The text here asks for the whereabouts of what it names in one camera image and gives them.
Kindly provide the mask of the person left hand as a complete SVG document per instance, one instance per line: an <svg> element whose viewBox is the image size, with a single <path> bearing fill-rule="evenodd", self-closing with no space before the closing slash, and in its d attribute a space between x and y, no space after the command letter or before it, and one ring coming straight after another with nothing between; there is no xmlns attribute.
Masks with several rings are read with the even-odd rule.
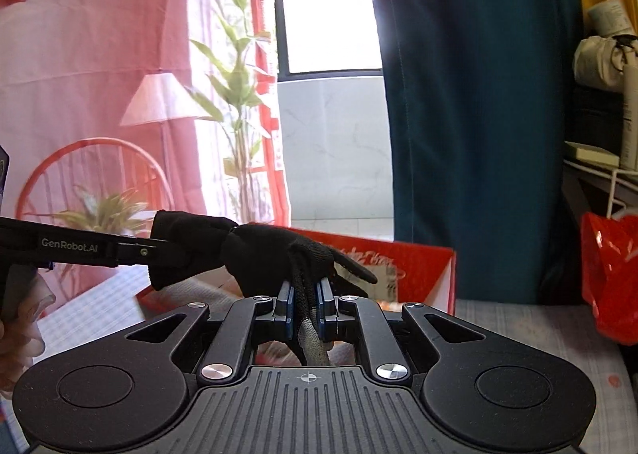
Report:
<svg viewBox="0 0 638 454"><path fill-rule="evenodd" d="M35 357L43 354L45 343L37 320L55 300L54 293L37 274L30 291L17 307L16 317L11 322L1 323L0 383L3 398L12 399L18 380L32 366Z"/></svg>

